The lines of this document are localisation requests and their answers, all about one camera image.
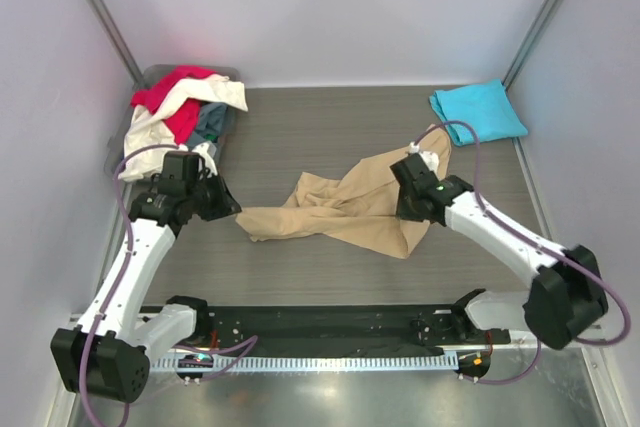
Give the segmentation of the beige t shirt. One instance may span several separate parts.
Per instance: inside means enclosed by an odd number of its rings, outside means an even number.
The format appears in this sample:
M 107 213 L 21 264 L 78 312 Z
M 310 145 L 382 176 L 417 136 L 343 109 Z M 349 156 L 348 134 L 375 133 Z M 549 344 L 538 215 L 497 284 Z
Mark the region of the beige t shirt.
M 363 158 L 339 180 L 304 172 L 282 206 L 247 207 L 236 223 L 254 242 L 322 234 L 406 259 L 430 227 L 396 217 L 399 184 L 391 166 L 407 153 L 401 147 Z

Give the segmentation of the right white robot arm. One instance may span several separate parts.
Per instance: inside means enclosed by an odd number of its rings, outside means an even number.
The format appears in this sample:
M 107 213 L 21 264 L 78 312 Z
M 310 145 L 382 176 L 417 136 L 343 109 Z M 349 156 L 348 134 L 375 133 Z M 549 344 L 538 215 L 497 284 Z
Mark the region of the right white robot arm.
M 528 331 L 545 346 L 561 350 L 608 311 L 592 253 L 566 249 L 533 234 L 495 211 L 473 187 L 450 176 L 398 174 L 396 214 L 403 220 L 438 223 L 480 245 L 506 265 L 523 291 L 472 296 L 450 319 L 451 331 L 471 343 L 486 330 Z

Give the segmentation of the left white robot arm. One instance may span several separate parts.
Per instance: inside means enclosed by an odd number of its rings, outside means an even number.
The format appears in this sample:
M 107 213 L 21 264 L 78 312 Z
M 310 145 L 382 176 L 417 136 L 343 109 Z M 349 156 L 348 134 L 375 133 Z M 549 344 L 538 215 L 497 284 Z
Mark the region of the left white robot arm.
M 198 347 L 213 322 L 203 299 L 176 295 L 150 320 L 138 319 L 150 284 L 192 216 L 205 221 L 239 213 L 220 175 L 163 176 L 131 204 L 121 248 L 90 307 L 73 328 L 58 329 L 51 352 L 64 387 L 123 403 L 136 401 L 151 365 L 174 346 Z

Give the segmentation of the red t shirt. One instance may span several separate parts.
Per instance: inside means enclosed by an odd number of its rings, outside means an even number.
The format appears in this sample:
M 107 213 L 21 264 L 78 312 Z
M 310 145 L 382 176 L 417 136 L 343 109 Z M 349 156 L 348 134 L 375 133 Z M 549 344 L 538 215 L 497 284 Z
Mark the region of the red t shirt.
M 161 124 L 166 126 L 178 144 L 185 143 L 193 133 L 203 100 L 187 93 L 189 82 L 203 81 L 216 74 L 215 70 L 195 65 L 180 65 L 148 89 L 138 90 L 131 97 L 132 107 L 142 106 L 149 114 L 158 114 L 164 107 Z

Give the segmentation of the grey blue t shirt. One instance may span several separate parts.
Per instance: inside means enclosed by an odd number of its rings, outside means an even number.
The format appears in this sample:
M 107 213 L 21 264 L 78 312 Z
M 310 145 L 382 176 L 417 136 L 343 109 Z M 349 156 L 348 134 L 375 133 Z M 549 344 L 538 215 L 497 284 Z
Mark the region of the grey blue t shirt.
M 224 136 L 230 130 L 235 114 L 233 108 L 225 103 L 213 102 L 203 104 L 200 107 L 196 126 L 187 140 L 189 147 L 195 147 L 204 142 L 220 147 L 224 141 Z M 206 134 L 218 135 L 217 142 L 208 141 Z

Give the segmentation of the cream white t shirt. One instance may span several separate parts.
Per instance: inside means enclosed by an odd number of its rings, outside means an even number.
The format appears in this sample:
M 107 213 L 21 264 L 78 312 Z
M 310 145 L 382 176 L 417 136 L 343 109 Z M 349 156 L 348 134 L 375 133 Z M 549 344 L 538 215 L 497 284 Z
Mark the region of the cream white t shirt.
M 186 92 L 203 100 L 202 105 L 220 102 L 239 111 L 248 110 L 245 87 L 241 82 L 232 81 L 216 73 L 203 81 L 191 80 L 189 84 Z M 163 114 L 167 111 L 166 107 L 158 114 L 146 113 L 142 106 L 133 108 L 130 127 L 123 144 L 124 154 L 132 159 L 126 162 L 119 174 L 119 178 L 126 182 L 141 180 L 158 173 L 162 168 L 164 155 L 171 146 L 177 146 L 181 150 L 187 148 L 187 141 L 183 144 L 176 143 L 169 129 L 161 124 Z

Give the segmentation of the grey plastic bin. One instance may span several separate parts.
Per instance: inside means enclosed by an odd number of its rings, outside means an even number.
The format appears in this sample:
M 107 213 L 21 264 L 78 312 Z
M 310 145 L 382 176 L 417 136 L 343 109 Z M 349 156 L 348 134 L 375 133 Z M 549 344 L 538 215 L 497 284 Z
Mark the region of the grey plastic bin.
M 142 72 L 142 83 L 135 82 L 133 84 L 132 92 L 135 92 L 143 87 L 150 87 L 161 80 L 165 75 L 169 74 L 175 65 L 173 64 L 155 64 L 148 67 L 146 70 Z M 221 67 L 221 66 L 210 66 L 205 65 L 205 68 L 214 70 L 223 76 L 229 77 L 232 81 L 240 81 L 240 73 L 237 69 L 232 67 Z M 115 133 L 110 137 L 107 142 L 107 156 L 104 161 L 103 171 L 108 178 L 111 178 L 115 172 L 115 169 L 119 162 L 124 158 L 124 138 L 126 132 L 129 130 L 131 118 L 133 115 L 134 109 L 129 105 L 129 103 L 125 104 L 124 114 L 121 118 L 120 124 L 116 129 Z M 232 112 L 232 109 L 229 108 L 225 115 L 225 120 L 223 123 L 223 132 L 222 135 L 218 138 L 216 145 L 217 151 L 214 157 L 216 162 L 219 162 L 222 156 L 222 151 L 224 144 L 226 142 L 226 137 L 231 134 L 234 128 L 234 124 L 236 122 L 237 114 Z

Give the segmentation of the folded cyan t shirt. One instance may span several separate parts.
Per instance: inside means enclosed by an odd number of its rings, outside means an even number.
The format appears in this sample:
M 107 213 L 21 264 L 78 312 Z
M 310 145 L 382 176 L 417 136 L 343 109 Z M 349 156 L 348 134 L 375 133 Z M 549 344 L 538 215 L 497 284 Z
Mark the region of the folded cyan t shirt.
M 499 79 L 451 90 L 436 90 L 430 97 L 432 110 L 445 123 L 453 143 L 475 143 L 473 134 L 461 122 L 473 128 L 479 142 L 524 137 L 528 129 L 520 121 L 504 85 Z

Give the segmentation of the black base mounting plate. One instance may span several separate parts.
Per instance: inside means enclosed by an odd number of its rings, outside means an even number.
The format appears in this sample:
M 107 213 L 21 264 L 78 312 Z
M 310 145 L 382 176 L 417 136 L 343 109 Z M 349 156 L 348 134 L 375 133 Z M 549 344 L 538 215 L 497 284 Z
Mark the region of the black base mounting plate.
M 436 305 L 210 306 L 224 347 L 257 336 L 265 356 L 336 356 L 340 349 L 505 345 L 506 330 L 483 331 L 460 307 Z

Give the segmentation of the aluminium front rail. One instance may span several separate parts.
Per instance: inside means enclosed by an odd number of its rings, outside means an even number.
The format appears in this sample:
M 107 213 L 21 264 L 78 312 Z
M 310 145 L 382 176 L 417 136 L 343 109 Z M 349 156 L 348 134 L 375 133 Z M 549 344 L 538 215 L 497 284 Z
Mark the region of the aluminium front rail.
M 70 328 L 70 329 L 74 329 L 78 326 L 80 326 L 80 328 L 82 327 L 82 322 L 80 322 L 82 320 L 82 316 L 84 314 L 72 314 L 69 318 L 69 322 L 68 325 L 66 327 Z M 148 315 L 150 317 L 155 316 L 156 314 L 154 313 L 148 313 L 148 314 L 144 314 L 144 315 Z M 142 317 L 143 314 L 139 314 L 139 319 L 138 319 L 138 324 L 141 324 L 142 322 Z M 520 340 L 524 341 L 525 343 L 527 342 L 525 337 L 527 339 L 529 339 L 529 337 L 531 337 L 533 339 L 533 334 L 531 332 L 524 332 L 524 331 L 514 331 L 516 332 L 516 337 L 518 337 Z M 602 325 L 599 322 L 596 322 L 595 324 L 592 324 L 591 326 L 589 326 L 585 331 L 583 331 L 581 334 L 578 335 L 578 337 L 574 338 L 569 344 L 567 344 L 567 346 L 565 346 L 565 348 L 575 348 L 578 346 L 593 346 L 595 345 L 596 347 L 598 347 L 600 344 L 600 342 L 604 342 L 604 330 L 602 328 Z

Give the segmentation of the left aluminium frame post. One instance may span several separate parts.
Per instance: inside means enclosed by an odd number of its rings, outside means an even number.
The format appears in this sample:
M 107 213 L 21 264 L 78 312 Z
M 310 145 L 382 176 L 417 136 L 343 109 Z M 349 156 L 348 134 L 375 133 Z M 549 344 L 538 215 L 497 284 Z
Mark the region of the left aluminium frame post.
M 97 17 L 115 53 L 134 83 L 143 82 L 142 71 L 104 0 L 86 0 Z

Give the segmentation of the aluminium frame post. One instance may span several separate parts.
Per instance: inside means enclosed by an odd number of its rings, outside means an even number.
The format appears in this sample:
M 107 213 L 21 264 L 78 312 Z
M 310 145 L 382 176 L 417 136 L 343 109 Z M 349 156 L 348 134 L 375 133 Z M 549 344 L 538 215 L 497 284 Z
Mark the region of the aluminium frame post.
M 528 58 L 532 54 L 537 43 L 544 35 L 554 15 L 560 8 L 563 0 L 544 0 L 533 20 L 526 35 L 514 56 L 509 68 L 502 79 L 502 84 L 509 90 L 516 81 Z
M 86 0 L 97 17 L 115 53 L 134 83 L 143 82 L 142 71 L 104 0 Z

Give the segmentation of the right aluminium frame post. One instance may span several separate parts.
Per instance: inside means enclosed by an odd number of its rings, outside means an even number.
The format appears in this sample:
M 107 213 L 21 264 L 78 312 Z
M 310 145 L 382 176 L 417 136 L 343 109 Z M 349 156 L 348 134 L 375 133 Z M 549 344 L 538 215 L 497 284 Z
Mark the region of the right aluminium frame post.
M 563 0 L 544 0 L 533 20 L 526 35 L 514 56 L 509 68 L 502 79 L 502 84 L 509 90 L 516 81 L 528 58 L 532 54 L 537 43 L 544 35 L 554 15 L 560 8 Z

